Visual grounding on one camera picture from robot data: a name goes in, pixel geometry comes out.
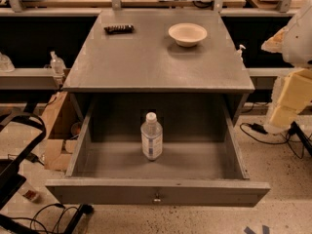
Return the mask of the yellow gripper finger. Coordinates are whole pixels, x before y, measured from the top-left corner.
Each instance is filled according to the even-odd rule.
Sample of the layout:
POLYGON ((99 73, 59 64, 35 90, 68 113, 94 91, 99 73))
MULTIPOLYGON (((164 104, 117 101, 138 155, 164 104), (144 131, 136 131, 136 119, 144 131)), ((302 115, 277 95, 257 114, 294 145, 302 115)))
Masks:
POLYGON ((295 110, 277 105, 269 117, 269 124, 276 128, 286 129, 291 125, 296 116, 295 110))
POLYGON ((301 112, 312 100, 312 71, 299 68, 285 77, 278 104, 301 112))

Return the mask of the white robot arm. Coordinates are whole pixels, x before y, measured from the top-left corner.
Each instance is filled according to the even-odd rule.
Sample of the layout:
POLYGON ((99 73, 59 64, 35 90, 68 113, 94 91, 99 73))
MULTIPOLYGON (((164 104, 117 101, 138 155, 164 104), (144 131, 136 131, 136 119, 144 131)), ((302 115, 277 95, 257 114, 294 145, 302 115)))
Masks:
POLYGON ((261 49, 281 53, 283 61, 293 66, 293 71, 275 80, 264 123, 268 133, 278 134, 288 130, 312 100, 312 0, 307 0, 261 49))

